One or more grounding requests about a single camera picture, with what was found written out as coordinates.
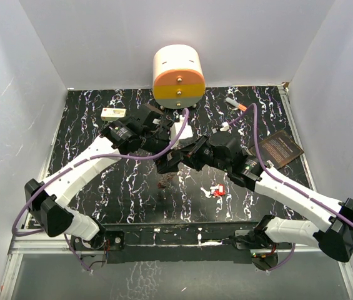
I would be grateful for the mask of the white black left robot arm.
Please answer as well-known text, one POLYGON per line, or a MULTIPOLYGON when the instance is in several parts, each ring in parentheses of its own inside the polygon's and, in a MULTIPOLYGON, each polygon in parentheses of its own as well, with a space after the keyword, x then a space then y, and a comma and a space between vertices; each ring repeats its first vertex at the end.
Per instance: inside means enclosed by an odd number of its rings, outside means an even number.
POLYGON ((70 234, 91 249, 104 245, 102 226, 92 217, 69 207, 72 198, 92 179, 120 159, 156 160, 178 143, 188 121, 185 108, 179 122, 167 120, 149 104, 137 113, 109 121, 80 155, 41 182, 29 180, 24 207, 49 237, 70 234))

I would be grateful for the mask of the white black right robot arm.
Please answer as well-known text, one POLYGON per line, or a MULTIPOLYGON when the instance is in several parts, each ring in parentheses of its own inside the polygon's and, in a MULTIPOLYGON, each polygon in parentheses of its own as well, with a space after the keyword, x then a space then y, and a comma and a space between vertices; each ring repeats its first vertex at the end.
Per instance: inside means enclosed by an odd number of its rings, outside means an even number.
POLYGON ((261 166, 228 132, 200 137, 192 144, 156 159, 159 174, 174 173, 180 163, 200 171, 204 166, 226 172, 236 185, 267 196, 293 209, 302 220, 265 216, 251 234, 262 248, 274 243, 317 247, 330 258, 346 263, 353 253, 353 199, 345 202, 323 196, 282 175, 275 167, 261 166))

